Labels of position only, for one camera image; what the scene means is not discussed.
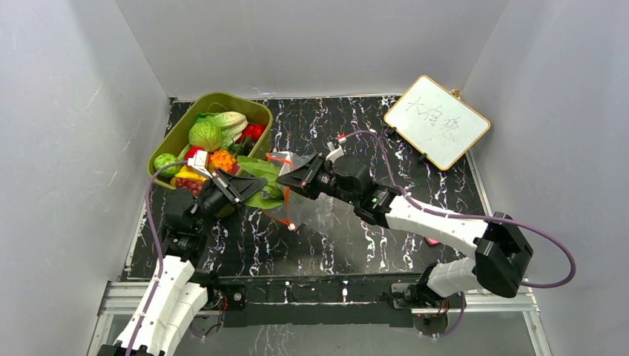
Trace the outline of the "green lettuce leaf toy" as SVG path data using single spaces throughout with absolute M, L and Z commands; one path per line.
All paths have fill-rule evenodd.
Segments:
M 238 156 L 237 164 L 254 178 L 263 178 L 267 183 L 244 203 L 253 208 L 273 209 L 281 206 L 285 199 L 283 190 L 277 184 L 280 168 L 273 163 L 248 156 Z

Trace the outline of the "clear zip top bag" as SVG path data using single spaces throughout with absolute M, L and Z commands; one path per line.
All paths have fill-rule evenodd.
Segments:
M 313 156 L 314 154 L 299 156 L 294 152 L 281 151 L 267 154 L 266 160 L 279 167 L 280 174 L 285 174 L 306 164 Z M 313 231 L 328 234 L 336 223 L 340 223 L 340 213 L 352 210 L 349 204 L 325 194 L 311 200 L 283 185 L 278 186 L 283 189 L 283 204 L 276 208 L 263 209 L 262 212 L 291 231 L 306 225 Z

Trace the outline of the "red apple toy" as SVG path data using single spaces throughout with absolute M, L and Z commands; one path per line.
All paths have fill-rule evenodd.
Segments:
M 200 146 L 196 146 L 196 145 L 195 145 L 195 146 L 191 146 L 191 147 L 190 147 L 190 148 L 189 148 L 189 149 L 185 152 L 184 159 L 185 159 L 186 161 L 188 161 L 189 159 L 192 159 L 198 151 L 204 151 L 204 150 L 205 150 L 205 149 L 204 149 L 203 147 L 200 147 Z

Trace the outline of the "small green cabbage toy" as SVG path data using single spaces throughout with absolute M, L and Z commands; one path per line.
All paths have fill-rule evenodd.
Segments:
M 172 178 L 182 168 L 182 165 L 176 165 L 179 162 L 178 156 L 174 154 L 160 154 L 153 160 L 153 167 L 156 171 L 161 171 L 159 174 L 163 178 Z

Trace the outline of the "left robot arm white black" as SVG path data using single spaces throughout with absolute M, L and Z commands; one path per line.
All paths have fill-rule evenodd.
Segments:
M 154 275 L 131 320 L 112 344 L 99 347 L 98 355 L 172 355 L 197 312 L 225 302 L 217 274 L 196 270 L 206 244 L 203 223 L 239 207 L 266 183 L 218 170 L 208 174 L 198 196 L 174 190 L 184 204 L 165 217 Z

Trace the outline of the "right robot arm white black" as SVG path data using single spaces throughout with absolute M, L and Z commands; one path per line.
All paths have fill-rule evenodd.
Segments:
M 277 183 L 311 200 L 325 194 L 349 203 L 365 223 L 429 237 L 464 255 L 428 266 L 416 283 L 393 283 L 385 295 L 396 309 L 436 307 L 454 294 L 475 289 L 514 298 L 533 256 L 506 215 L 465 217 L 425 204 L 374 181 L 356 156 L 330 161 L 315 155 L 296 168 L 282 167 Z

